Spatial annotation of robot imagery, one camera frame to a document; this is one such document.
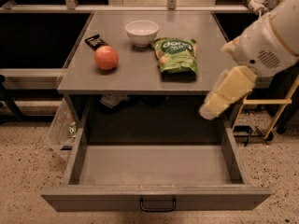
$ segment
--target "gray surface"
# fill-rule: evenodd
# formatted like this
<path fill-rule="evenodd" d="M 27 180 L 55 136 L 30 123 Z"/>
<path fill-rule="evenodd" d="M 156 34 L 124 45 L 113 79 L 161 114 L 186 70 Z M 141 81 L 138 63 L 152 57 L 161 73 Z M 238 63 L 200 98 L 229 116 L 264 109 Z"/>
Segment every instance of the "gray surface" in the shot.
<path fill-rule="evenodd" d="M 127 37 L 125 24 L 134 20 L 158 23 L 157 37 L 197 40 L 197 79 L 181 75 L 163 77 L 153 49 L 136 49 Z M 119 53 L 119 65 L 112 72 L 97 68 L 94 51 L 84 42 L 96 34 Z M 206 93 L 221 71 L 235 64 L 221 53 L 225 40 L 209 11 L 96 11 L 83 38 L 59 86 L 60 93 Z"/>
<path fill-rule="evenodd" d="M 230 184 L 221 146 L 89 146 L 80 185 Z"/>

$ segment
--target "gray cabinet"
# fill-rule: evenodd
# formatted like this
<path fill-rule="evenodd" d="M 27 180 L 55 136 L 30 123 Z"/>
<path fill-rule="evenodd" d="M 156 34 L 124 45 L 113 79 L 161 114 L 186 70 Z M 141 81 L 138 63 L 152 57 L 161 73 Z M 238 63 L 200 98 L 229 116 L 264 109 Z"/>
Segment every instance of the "gray cabinet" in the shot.
<path fill-rule="evenodd" d="M 198 41 L 198 77 L 162 76 L 153 50 L 132 46 L 122 28 L 142 19 L 157 22 L 160 37 Z M 98 11 L 83 38 L 94 33 L 118 51 L 119 67 L 100 72 L 82 41 L 60 84 L 79 128 L 64 184 L 42 191 L 55 210 L 250 210 L 271 195 L 249 183 L 227 119 L 198 115 L 217 76 L 234 65 L 220 53 L 225 40 L 210 12 Z M 104 114 L 97 106 L 105 93 L 168 99 Z"/>

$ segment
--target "drawer front panel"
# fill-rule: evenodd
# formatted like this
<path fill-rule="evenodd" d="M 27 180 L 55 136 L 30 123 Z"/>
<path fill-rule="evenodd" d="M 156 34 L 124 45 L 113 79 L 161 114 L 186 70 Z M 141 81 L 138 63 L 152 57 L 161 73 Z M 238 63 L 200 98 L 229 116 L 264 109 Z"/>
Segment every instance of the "drawer front panel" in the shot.
<path fill-rule="evenodd" d="M 168 212 L 251 210 L 269 197 L 270 194 L 267 189 L 253 187 L 211 187 L 192 190 L 186 188 L 181 191 L 160 191 L 158 189 L 152 191 L 104 191 L 94 187 L 66 187 L 45 190 L 43 197 L 55 210 L 63 212 Z"/>

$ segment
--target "drawer handle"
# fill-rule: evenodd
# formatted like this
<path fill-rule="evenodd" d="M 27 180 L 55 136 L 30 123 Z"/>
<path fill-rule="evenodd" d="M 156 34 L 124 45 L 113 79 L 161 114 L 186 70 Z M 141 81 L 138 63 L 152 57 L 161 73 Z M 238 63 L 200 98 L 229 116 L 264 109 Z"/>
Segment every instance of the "drawer handle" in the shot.
<path fill-rule="evenodd" d="M 144 212 L 150 212 L 150 213 L 157 213 L 157 212 L 172 212 L 176 210 L 176 199 L 174 198 L 172 200 L 172 207 L 166 207 L 166 208 L 147 208 L 144 206 L 143 199 L 140 199 L 140 208 Z"/>

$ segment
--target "red object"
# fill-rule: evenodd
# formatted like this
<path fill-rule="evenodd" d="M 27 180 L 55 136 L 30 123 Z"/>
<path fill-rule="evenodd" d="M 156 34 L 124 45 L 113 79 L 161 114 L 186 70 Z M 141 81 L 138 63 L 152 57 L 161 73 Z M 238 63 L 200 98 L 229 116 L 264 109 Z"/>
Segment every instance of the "red object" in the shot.
<path fill-rule="evenodd" d="M 111 46 L 102 46 L 95 51 L 94 60 L 100 69 L 111 70 L 118 65 L 119 55 Z"/>

